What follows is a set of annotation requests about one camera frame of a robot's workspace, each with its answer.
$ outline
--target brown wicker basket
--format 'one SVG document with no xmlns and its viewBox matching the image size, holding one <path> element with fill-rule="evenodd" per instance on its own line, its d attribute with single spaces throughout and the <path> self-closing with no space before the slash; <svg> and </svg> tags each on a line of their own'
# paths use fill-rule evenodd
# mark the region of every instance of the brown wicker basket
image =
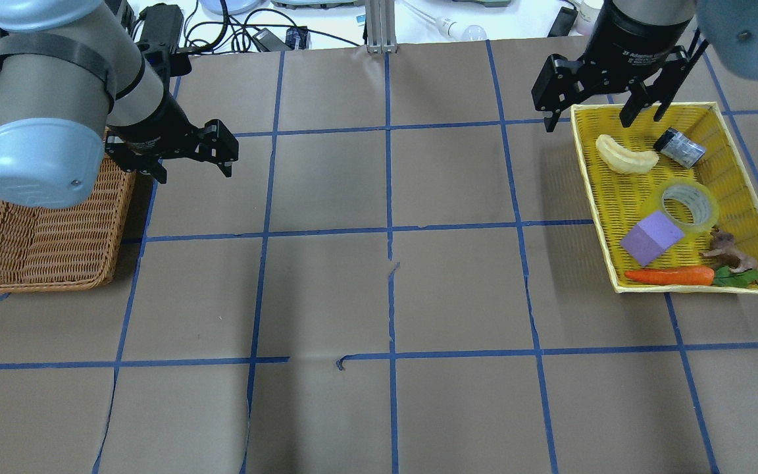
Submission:
<svg viewBox="0 0 758 474">
<path fill-rule="evenodd" d="M 76 291 L 113 279 L 136 175 L 105 156 L 93 194 L 75 207 L 0 206 L 0 294 Z"/>
</svg>

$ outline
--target table surface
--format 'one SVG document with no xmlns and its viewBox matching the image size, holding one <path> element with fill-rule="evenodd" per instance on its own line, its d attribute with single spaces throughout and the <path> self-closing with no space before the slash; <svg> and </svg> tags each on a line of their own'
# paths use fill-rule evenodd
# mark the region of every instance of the table surface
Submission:
<svg viewBox="0 0 758 474">
<path fill-rule="evenodd" d="M 0 302 L 0 474 L 758 472 L 758 296 L 615 294 L 533 110 L 585 41 L 195 58 L 234 177 L 169 162 L 114 282 Z M 710 51 L 679 100 L 758 195 L 758 83 Z"/>
</svg>

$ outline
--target carrot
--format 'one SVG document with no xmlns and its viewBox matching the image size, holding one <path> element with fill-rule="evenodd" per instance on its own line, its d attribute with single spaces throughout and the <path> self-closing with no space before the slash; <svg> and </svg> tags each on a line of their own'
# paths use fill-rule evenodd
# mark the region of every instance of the carrot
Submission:
<svg viewBox="0 0 758 474">
<path fill-rule="evenodd" d="M 705 265 L 677 268 L 627 270 L 625 276 L 652 285 L 711 285 L 715 271 Z"/>
</svg>

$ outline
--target white table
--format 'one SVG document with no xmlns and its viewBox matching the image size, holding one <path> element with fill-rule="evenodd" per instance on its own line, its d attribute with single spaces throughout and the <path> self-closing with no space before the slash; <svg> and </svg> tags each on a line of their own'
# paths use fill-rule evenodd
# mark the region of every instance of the white table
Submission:
<svg viewBox="0 0 758 474">
<path fill-rule="evenodd" d="M 485 7 L 478 3 L 452 2 L 450 0 L 409 0 L 417 8 L 434 17 L 448 17 L 461 23 L 478 24 L 488 33 L 491 40 L 513 38 L 539 38 L 548 34 L 557 12 L 562 6 L 568 7 L 565 0 L 512 0 L 507 7 Z M 142 9 L 157 3 L 156 0 L 129 0 L 130 6 L 138 14 Z M 184 15 L 195 8 L 195 0 L 169 0 L 180 6 Z M 269 0 L 259 3 L 259 7 L 272 8 Z M 361 44 L 363 23 L 357 17 L 364 15 L 365 8 L 337 7 L 334 9 L 279 9 L 294 18 L 300 25 L 306 25 L 312 30 L 320 30 L 341 36 Z M 396 6 L 396 32 L 398 43 L 438 43 L 451 39 L 440 35 L 435 27 L 423 21 L 403 3 Z M 240 13 L 237 18 L 244 20 L 247 13 Z M 219 21 L 220 15 L 204 9 L 203 6 L 192 18 L 190 24 L 202 21 Z M 274 13 L 256 13 L 251 18 L 255 24 L 283 24 L 285 18 Z M 193 37 L 212 40 L 218 34 L 218 25 L 205 25 L 195 30 Z M 271 29 L 280 38 L 285 37 L 284 28 Z M 320 35 L 311 36 L 312 49 L 327 49 L 346 46 L 339 40 Z"/>
</svg>

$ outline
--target toy carrot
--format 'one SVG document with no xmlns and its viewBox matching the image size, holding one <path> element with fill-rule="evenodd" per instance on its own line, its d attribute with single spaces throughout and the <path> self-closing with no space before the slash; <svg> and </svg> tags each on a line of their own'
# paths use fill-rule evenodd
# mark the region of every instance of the toy carrot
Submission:
<svg viewBox="0 0 758 474">
<path fill-rule="evenodd" d="M 643 268 L 627 270 L 625 276 L 652 285 L 711 285 L 715 270 L 706 265 L 677 268 Z"/>
<path fill-rule="evenodd" d="M 758 280 L 758 270 L 732 273 L 730 267 L 718 270 L 706 265 L 677 268 L 642 268 L 626 270 L 625 276 L 636 282 L 652 285 L 716 285 L 719 287 L 747 288 Z"/>
</svg>

